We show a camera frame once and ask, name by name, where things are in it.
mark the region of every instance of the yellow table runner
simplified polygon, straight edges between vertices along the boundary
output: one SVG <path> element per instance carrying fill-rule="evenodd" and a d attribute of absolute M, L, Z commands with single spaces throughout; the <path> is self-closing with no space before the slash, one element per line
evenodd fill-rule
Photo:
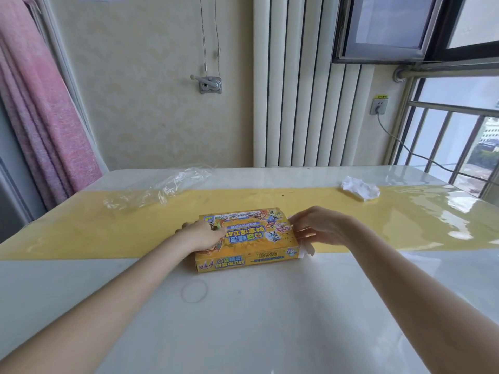
<path fill-rule="evenodd" d="M 451 186 L 381 188 L 358 201 L 338 188 L 190 190 L 141 208 L 107 209 L 107 191 L 82 191 L 0 244 L 1 260 L 141 257 L 200 214 L 280 207 L 290 216 L 320 205 L 355 216 L 397 249 L 499 246 L 499 209 Z M 318 252 L 346 252 L 317 244 Z"/>

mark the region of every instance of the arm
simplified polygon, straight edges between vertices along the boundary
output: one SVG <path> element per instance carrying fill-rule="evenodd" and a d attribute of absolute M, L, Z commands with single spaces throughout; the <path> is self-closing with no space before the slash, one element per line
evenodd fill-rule
<path fill-rule="evenodd" d="M 298 239 L 345 245 L 428 370 L 499 371 L 499 327 L 359 221 L 322 207 L 290 218 Z"/>
<path fill-rule="evenodd" d="M 0 362 L 0 372 L 91 373 L 153 291 L 189 253 L 226 229 L 196 222 L 169 237 L 112 281 L 49 324 Z"/>

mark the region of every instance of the white table surface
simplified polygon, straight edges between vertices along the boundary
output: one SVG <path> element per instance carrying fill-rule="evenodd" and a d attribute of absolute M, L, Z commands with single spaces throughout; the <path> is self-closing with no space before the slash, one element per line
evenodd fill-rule
<path fill-rule="evenodd" d="M 165 175 L 173 170 L 165 170 Z M 152 170 L 111 172 L 87 190 L 142 187 Z M 215 169 L 198 188 L 444 184 L 407 167 Z M 499 320 L 499 250 L 406 256 Z M 135 260 L 0 262 L 0 357 Z M 177 267 L 97 373 L 427 373 L 350 254 L 193 274 Z"/>

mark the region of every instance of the plastic bag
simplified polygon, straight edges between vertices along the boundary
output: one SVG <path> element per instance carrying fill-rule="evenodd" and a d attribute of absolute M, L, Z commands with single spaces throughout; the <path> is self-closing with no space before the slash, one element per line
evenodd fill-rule
<path fill-rule="evenodd" d="M 165 172 L 154 174 L 135 182 L 125 190 L 115 192 L 104 199 L 104 206 L 121 210 L 127 207 L 143 207 L 149 203 L 160 202 L 166 204 L 168 198 L 192 188 L 195 184 L 205 181 L 212 175 L 210 169 L 192 167 L 166 177 Z"/>
<path fill-rule="evenodd" d="M 341 188 L 355 194 L 363 201 L 378 198 L 380 194 L 379 188 L 376 185 L 365 183 L 359 178 L 350 176 L 347 176 L 341 183 Z"/>

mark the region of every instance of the yellow box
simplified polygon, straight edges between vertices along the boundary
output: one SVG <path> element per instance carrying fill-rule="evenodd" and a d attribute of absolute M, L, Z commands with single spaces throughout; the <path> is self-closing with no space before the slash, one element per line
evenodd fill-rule
<path fill-rule="evenodd" d="M 228 231 L 217 245 L 196 253 L 198 273 L 298 258 L 299 244 L 277 207 L 201 215 L 199 219 Z"/>

